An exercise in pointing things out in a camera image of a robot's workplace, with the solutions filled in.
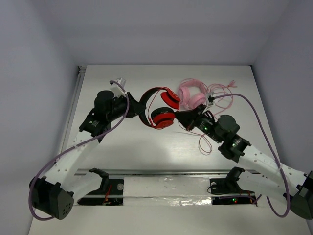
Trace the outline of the red black headphones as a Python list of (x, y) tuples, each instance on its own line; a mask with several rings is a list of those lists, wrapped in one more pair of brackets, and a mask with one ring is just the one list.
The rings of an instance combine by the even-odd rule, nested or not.
[(140, 98), (139, 103), (146, 108), (148, 100), (155, 94), (163, 91), (160, 96), (162, 100), (168, 105), (168, 107), (160, 107), (151, 112), (150, 117), (146, 116), (145, 110), (138, 116), (141, 122), (151, 128), (161, 130), (171, 126), (175, 119), (175, 110), (180, 108), (180, 98), (168, 87), (155, 87), (147, 90)]

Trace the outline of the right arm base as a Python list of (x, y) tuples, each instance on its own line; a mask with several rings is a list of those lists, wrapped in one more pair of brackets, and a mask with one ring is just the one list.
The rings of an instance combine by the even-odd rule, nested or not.
[(239, 176), (244, 169), (234, 167), (225, 178), (210, 179), (207, 192), (213, 196), (213, 205), (257, 205), (261, 198), (249, 190), (243, 190), (238, 185)]

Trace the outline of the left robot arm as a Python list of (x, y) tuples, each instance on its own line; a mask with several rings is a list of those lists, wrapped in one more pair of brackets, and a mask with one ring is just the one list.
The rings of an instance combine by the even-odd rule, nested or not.
[(143, 98), (135, 100), (126, 91), (116, 94), (106, 90), (97, 94), (94, 107), (79, 126), (72, 146), (48, 162), (29, 183), (28, 206), (35, 219), (62, 220), (85, 195), (108, 189), (108, 173), (92, 168), (76, 179), (76, 171), (105, 135), (124, 119), (143, 115), (146, 103)]

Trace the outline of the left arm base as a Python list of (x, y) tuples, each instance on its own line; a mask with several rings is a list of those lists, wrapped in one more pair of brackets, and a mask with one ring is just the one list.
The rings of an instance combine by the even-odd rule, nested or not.
[(124, 179), (109, 178), (109, 174), (92, 168), (90, 173), (101, 177), (102, 181), (97, 190), (91, 191), (78, 200), (80, 206), (123, 206)]

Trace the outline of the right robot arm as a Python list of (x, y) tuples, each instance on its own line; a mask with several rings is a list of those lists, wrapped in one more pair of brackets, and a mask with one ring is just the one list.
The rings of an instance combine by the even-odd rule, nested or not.
[(313, 218), (313, 174), (295, 170), (267, 156), (240, 137), (240, 127), (230, 115), (214, 120), (205, 106), (175, 113), (178, 122), (187, 130), (198, 128), (205, 135), (219, 143), (218, 150), (237, 163), (225, 178), (210, 181), (208, 191), (213, 195), (256, 192), (288, 202), (289, 209), (301, 218)]

